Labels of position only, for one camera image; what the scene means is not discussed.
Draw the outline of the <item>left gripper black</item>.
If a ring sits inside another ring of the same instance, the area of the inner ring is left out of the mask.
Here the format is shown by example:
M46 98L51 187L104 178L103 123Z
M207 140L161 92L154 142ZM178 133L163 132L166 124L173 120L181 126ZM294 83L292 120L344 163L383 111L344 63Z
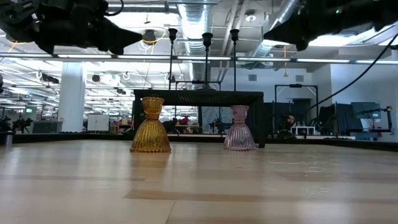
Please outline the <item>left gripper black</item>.
M39 19L34 42L44 52L52 53L56 45L96 47L96 33L104 21L104 41L115 55L142 40L142 34L122 29L105 18L108 3L102 0L41 1L36 11Z

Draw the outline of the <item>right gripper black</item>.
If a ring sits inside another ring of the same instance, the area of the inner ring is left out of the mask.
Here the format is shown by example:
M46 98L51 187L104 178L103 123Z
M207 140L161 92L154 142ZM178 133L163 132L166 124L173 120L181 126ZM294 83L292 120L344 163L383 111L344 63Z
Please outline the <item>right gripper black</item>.
M305 1L304 8L297 16L269 30L265 40L296 42L297 51L306 50L311 37L339 33L343 29L368 24L376 1Z

